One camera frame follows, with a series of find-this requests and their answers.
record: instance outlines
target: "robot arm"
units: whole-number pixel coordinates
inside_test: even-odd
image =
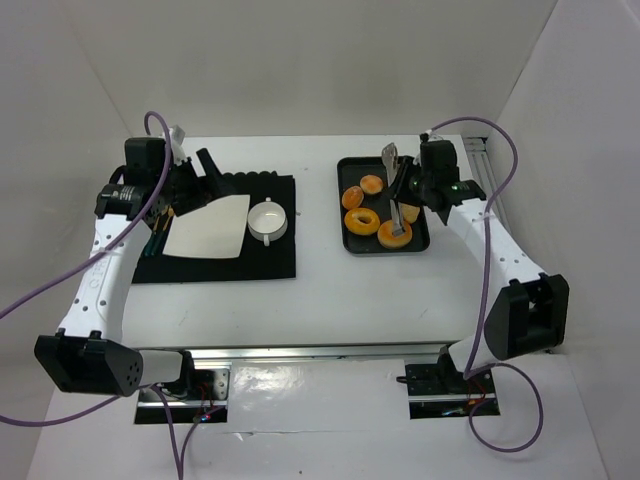
[[[427,206],[467,245],[480,265],[485,258],[486,196],[473,180],[460,181],[451,142],[421,137],[420,157],[394,162],[391,200]],[[491,276],[488,314],[472,369],[551,348],[564,340],[569,286],[562,275],[549,276],[534,263],[491,211]],[[451,345],[448,353],[462,372],[473,336]]]
[[[129,287],[158,216],[169,206],[176,215],[183,215],[235,193],[205,149],[197,155],[206,175],[196,175],[191,160],[179,147],[183,136],[179,128],[172,130],[173,163],[156,205],[119,245],[104,254],[105,246],[131,225],[157,185],[164,163],[164,140],[127,140],[123,183],[109,183],[98,195],[90,256],[103,256],[84,273],[55,335],[40,335],[34,349],[38,361],[64,392],[129,396],[141,384],[172,382],[193,370],[188,353],[172,351],[146,354],[153,355],[154,362],[149,365],[152,368],[144,368],[141,352],[121,344]],[[153,375],[159,366],[160,377]]]

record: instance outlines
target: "donut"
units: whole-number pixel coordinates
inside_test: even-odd
[[[409,223],[415,222],[418,219],[418,215],[420,215],[420,207],[401,203],[400,209],[402,210],[402,216]]]
[[[344,216],[344,224],[351,233],[356,235],[373,235],[380,228],[378,214],[368,208],[354,208]]]
[[[380,230],[378,230],[378,241],[380,245],[391,250],[405,247],[411,241],[413,232],[411,231],[411,225],[406,221],[404,222],[404,229],[405,232],[402,235],[394,237],[392,233],[393,221],[387,220],[380,225]]]
[[[376,195],[384,188],[384,182],[380,177],[375,175],[365,175],[360,179],[360,188],[367,195]]]
[[[358,186],[347,188],[342,194],[342,206],[347,210],[358,208],[362,204],[364,193]]]

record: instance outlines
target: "white cup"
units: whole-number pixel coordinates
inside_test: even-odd
[[[287,231],[287,214],[284,208],[267,197],[249,210],[247,224],[253,238],[261,240],[268,247]]]

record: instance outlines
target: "baking tray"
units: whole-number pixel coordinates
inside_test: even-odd
[[[380,157],[348,157],[338,162],[338,205],[340,205],[340,226],[342,227],[342,243],[347,251],[354,255],[379,255],[422,252],[427,249],[431,239],[424,209],[420,209],[418,219],[411,225],[413,238],[405,247],[397,250],[384,248],[378,242],[376,234],[368,237],[351,233],[344,224],[347,209],[342,206],[342,193],[349,187],[360,185],[365,175],[377,175],[384,182],[385,189],[378,195],[365,195],[361,207],[370,208],[380,217],[380,223],[391,220],[389,193],[387,187],[387,170]]]

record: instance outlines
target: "black cloth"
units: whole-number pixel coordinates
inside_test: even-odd
[[[183,258],[169,255],[141,257],[133,275],[134,284],[191,283],[231,280],[272,280],[296,276],[296,187],[292,176],[276,172],[225,174],[239,195],[251,196],[250,208],[267,197],[287,214],[288,227],[282,238],[265,247],[245,230],[238,258]]]

